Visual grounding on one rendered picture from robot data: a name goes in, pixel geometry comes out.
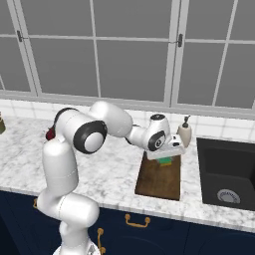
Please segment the navy blue drawer front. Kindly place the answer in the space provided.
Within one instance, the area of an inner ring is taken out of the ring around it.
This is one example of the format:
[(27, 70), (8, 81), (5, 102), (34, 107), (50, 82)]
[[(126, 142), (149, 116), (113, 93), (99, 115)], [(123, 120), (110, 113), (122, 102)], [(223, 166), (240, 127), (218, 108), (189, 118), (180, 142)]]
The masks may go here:
[(188, 232), (188, 224), (183, 221), (106, 208), (101, 209), (99, 225), (105, 230), (178, 235), (181, 238)]

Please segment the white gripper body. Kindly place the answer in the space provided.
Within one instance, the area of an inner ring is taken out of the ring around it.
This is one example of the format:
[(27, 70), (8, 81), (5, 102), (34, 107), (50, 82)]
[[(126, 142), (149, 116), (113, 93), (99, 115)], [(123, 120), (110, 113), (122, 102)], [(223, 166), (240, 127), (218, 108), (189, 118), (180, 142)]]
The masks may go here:
[(181, 155), (185, 153), (185, 148), (183, 146), (177, 146), (177, 147), (169, 147), (169, 146), (163, 146), (157, 151), (147, 151), (146, 157), (149, 160), (154, 159), (160, 159), (160, 158), (166, 158), (166, 157), (173, 157), (176, 155)]

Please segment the olive green object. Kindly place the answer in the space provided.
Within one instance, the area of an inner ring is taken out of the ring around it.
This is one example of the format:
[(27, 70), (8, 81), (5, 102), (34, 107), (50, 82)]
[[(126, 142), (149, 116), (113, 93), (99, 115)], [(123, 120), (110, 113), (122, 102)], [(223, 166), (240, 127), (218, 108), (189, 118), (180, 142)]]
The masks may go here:
[(6, 129), (5, 123), (2, 119), (2, 115), (1, 115), (1, 112), (0, 112), (0, 134), (2, 134), (5, 131), (5, 129)]

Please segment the brown wooden cutting board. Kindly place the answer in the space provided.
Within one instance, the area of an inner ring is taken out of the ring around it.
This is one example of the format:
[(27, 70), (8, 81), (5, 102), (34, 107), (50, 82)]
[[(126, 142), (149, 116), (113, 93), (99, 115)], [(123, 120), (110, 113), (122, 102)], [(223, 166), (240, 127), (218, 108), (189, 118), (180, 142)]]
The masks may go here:
[(169, 165), (155, 159), (148, 160), (143, 153), (134, 193), (149, 197), (178, 201), (180, 198), (181, 156), (174, 156)]

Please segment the navy blue cupboard door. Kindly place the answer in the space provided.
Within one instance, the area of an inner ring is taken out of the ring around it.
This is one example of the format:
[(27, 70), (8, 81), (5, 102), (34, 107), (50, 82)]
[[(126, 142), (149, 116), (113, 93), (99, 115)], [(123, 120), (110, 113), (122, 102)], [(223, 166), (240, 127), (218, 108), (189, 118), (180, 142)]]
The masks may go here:
[(20, 255), (53, 255), (61, 244), (60, 222), (40, 212), (34, 196), (0, 191), (3, 218)]

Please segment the black sink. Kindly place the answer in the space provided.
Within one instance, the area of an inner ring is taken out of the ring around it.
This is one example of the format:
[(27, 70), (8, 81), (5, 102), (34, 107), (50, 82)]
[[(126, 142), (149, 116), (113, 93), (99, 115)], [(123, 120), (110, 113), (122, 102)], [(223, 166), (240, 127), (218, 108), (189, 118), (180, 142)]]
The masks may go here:
[(202, 202), (255, 211), (255, 143), (196, 139)]

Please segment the grey framed window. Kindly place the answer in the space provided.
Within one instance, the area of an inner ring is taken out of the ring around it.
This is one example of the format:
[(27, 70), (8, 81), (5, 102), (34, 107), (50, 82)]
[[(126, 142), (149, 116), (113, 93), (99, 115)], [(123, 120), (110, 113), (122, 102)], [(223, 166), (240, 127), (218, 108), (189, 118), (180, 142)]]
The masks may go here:
[(0, 99), (255, 120), (255, 0), (0, 0)]

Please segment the beige soap dispenser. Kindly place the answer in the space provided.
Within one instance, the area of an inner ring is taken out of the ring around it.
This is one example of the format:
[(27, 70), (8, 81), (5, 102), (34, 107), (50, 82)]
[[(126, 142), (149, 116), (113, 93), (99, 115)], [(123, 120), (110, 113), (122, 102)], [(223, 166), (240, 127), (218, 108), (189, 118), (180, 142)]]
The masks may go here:
[(188, 147), (190, 142), (191, 142), (191, 135), (192, 135), (192, 130), (191, 126), (188, 123), (189, 116), (186, 116), (184, 118), (184, 123), (180, 125), (177, 129), (177, 134), (180, 136), (183, 145), (185, 147)]

